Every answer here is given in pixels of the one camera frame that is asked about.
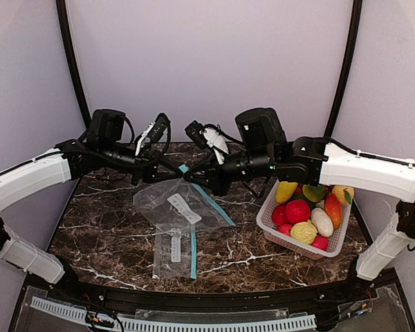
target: dark marble surface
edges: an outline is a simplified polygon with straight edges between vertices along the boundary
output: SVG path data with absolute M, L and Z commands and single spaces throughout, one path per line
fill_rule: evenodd
M 172 144 L 167 157 L 189 166 L 203 157 L 192 144 Z M 313 261 L 267 241 L 255 221 L 264 199 L 241 183 L 213 199 L 236 223 L 197 234 L 197 280 L 153 279 L 155 226 L 132 204 L 145 184 L 130 185 L 113 171 L 85 176 L 53 240 L 50 252 L 65 258 L 83 282 L 146 291 L 239 293 L 312 286 L 345 279 L 351 260 L 366 247 L 351 215 L 341 253 Z

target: basket rim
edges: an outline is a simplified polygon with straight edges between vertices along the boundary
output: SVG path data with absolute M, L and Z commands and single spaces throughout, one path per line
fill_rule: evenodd
M 263 224 L 263 222 L 262 222 L 263 213 L 266 211 L 266 208 L 268 207 L 269 200 L 272 199 L 272 197 L 274 197 L 273 194 L 274 194 L 274 192 L 277 191 L 278 184 L 279 184 L 279 181 L 275 182 L 273 188 L 271 189 L 271 191 L 269 192 L 268 196 L 266 197 L 266 200 L 264 201 L 263 205 L 261 206 L 260 210 L 258 211 L 258 213 L 257 213 L 257 225 L 264 232 L 269 232 L 274 237 L 277 237 L 277 238 L 279 238 L 279 239 L 281 239 L 283 241 L 287 241 L 287 242 L 293 244 L 294 246 L 297 246 L 297 247 L 300 247 L 302 249 L 305 249 L 305 250 L 307 250 L 307 251 L 309 251 L 309 252 L 311 252 L 313 254 L 322 255 L 322 256 L 325 256 L 325 257 L 328 257 L 328 258 L 332 258 L 332 257 L 338 256 L 340 254 L 340 252 L 341 252 L 342 245 L 344 243 L 344 239 L 346 238 L 347 226 L 349 224 L 349 218 L 346 221 L 345 218 L 344 218 L 344 214 L 345 213 L 349 213 L 350 214 L 350 209 L 352 207 L 352 204 L 351 205 L 345 205 L 345 206 L 342 207 L 343 208 L 343 223 L 340 226 L 340 231 L 343 232 L 344 236 L 340 235 L 335 250 L 329 252 L 329 251 L 324 251 L 324 250 L 321 250 L 321 249 L 312 247 L 313 248 L 313 251 L 312 251 L 310 245 L 305 244 L 305 243 L 302 243 L 301 241 L 298 241 L 298 240 L 296 240 L 296 239 L 294 239 L 292 237 L 288 237 L 288 236 L 286 236 L 286 235 L 284 235 L 284 234 L 282 234 L 282 233 L 280 233 L 280 232 L 278 232 L 278 231 L 276 231 L 276 230 L 274 230 L 274 229 L 272 229 L 272 228 L 270 228 L 270 227 L 268 227 L 268 226 L 266 226 L 266 225 Z

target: basket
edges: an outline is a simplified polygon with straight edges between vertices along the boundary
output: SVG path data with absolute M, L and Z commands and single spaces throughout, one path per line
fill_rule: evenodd
M 263 230 L 264 237 L 269 241 L 314 260 L 321 259 L 323 257 L 337 256 L 341 251 L 344 237 L 346 236 L 347 225 L 349 223 L 349 216 L 351 213 L 351 205 L 342 207 L 343 220 L 341 226 L 333 232 L 331 237 L 329 237 L 329 247 L 327 248 L 327 251 L 320 250 L 277 231 L 277 226 L 272 222 L 272 212 L 278 206 L 275 201 L 278 183 L 278 181 L 275 183 L 257 215 L 257 225 Z

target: gray wall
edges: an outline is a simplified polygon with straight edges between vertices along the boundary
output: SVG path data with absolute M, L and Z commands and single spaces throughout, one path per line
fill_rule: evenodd
M 415 157 L 415 1 L 365 1 L 351 76 L 335 137 L 353 148 Z M 396 200 L 356 192 L 374 236 Z M 394 265 L 415 319 L 415 252 Z
M 0 1 L 0 170 L 81 134 L 54 0 Z M 52 187 L 3 213 L 46 248 L 73 184 Z M 7 331 L 24 273 L 0 261 L 0 332 Z
M 274 107 L 288 139 L 318 136 L 340 73 L 352 1 L 69 1 L 91 109 L 159 112 L 174 140 L 197 119 L 238 136 L 234 117 Z

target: printed label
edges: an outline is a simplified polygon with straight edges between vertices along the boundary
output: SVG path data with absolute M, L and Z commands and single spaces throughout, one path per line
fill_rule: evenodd
M 201 220 L 201 216 L 192 211 L 180 194 L 170 196 L 167 201 L 172 204 L 178 213 L 182 214 L 192 225 Z
M 181 261 L 181 237 L 171 238 L 171 262 L 179 263 Z

